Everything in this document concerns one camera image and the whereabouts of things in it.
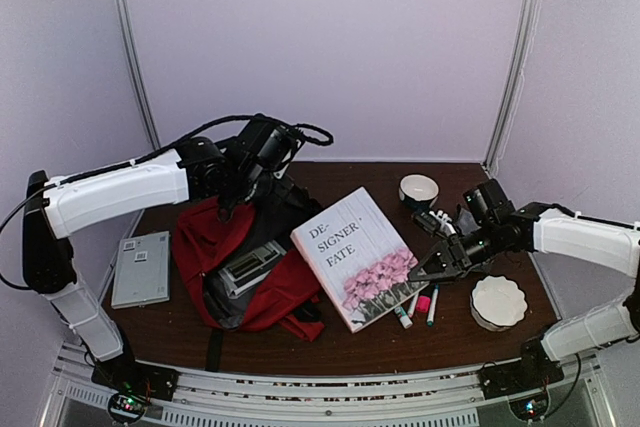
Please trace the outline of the grey ianra magazine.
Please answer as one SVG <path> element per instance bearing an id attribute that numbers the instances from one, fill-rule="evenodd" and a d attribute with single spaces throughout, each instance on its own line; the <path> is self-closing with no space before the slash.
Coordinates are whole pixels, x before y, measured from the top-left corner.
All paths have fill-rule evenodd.
<path id="1" fill-rule="evenodd" d="M 269 241 L 229 262 L 219 275 L 229 298 L 237 299 L 261 283 L 286 254 L 276 241 Z"/>

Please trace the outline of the pink roses designer book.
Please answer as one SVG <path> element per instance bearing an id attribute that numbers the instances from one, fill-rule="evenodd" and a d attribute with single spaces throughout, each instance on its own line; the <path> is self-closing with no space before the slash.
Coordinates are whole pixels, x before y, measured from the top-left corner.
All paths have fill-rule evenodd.
<path id="1" fill-rule="evenodd" d="M 294 229 L 291 240 L 352 333 L 411 301 L 417 259 L 360 187 Z"/>

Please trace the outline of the red backpack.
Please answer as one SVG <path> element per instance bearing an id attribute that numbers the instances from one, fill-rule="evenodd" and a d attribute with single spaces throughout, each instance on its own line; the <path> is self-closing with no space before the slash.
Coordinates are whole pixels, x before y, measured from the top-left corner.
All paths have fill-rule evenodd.
<path id="1" fill-rule="evenodd" d="M 181 213 L 172 259 L 204 324 L 211 327 L 205 368 L 217 371 L 223 337 L 279 325 L 304 341 L 324 329 L 321 286 L 291 240 L 322 210 L 305 191 L 271 195 L 223 216 L 217 199 Z"/>

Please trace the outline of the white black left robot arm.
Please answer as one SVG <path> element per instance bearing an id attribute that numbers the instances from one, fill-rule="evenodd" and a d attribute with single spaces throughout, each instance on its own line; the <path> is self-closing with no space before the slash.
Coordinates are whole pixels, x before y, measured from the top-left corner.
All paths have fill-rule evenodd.
<path id="1" fill-rule="evenodd" d="M 230 115 L 139 158 L 66 176 L 32 173 L 15 209 L 22 216 L 24 289 L 48 300 L 121 390 L 137 389 L 143 368 L 76 270 L 72 236 L 120 217 L 133 231 L 150 208 L 211 197 L 229 218 L 236 206 L 283 183 L 288 164 L 311 140 L 305 128 L 261 113 Z"/>

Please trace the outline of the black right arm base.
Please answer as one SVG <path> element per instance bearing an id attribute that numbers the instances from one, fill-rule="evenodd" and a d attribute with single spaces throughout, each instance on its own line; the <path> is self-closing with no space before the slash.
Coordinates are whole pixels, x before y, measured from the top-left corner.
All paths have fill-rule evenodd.
<path id="1" fill-rule="evenodd" d="M 530 390 L 543 389 L 562 381 L 564 372 L 559 361 L 552 361 L 540 339 L 525 342 L 518 360 L 488 363 L 478 371 L 478 379 L 486 399 L 511 396 Z"/>

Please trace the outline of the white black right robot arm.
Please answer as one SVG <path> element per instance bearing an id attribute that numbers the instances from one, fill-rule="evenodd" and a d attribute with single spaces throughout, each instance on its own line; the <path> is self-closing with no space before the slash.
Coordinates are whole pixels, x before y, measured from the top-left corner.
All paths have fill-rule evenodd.
<path id="1" fill-rule="evenodd" d="M 410 280 L 458 280 L 500 254 L 527 253 L 542 273 L 556 304 L 569 294 L 593 293 L 596 282 L 620 281 L 575 309 L 522 347 L 512 377 L 519 387 L 535 387 L 551 366 L 594 349 L 639 339 L 639 225 L 591 217 L 559 203 L 530 202 L 515 207 L 500 183 L 487 180 L 463 195 L 474 229 L 460 227 L 425 207 L 413 222 L 437 243 L 411 268 Z M 585 268 L 595 280 L 579 276 Z"/>

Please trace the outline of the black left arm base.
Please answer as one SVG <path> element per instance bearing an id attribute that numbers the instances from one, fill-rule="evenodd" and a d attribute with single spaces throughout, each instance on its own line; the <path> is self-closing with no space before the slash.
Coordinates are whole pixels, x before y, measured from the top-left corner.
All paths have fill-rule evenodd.
<path id="1" fill-rule="evenodd" d="M 87 353 L 93 362 L 93 383 L 146 402 L 150 399 L 173 399 L 179 372 L 137 361 L 127 341 L 124 341 L 122 354 L 110 360 L 99 360 L 91 350 Z"/>

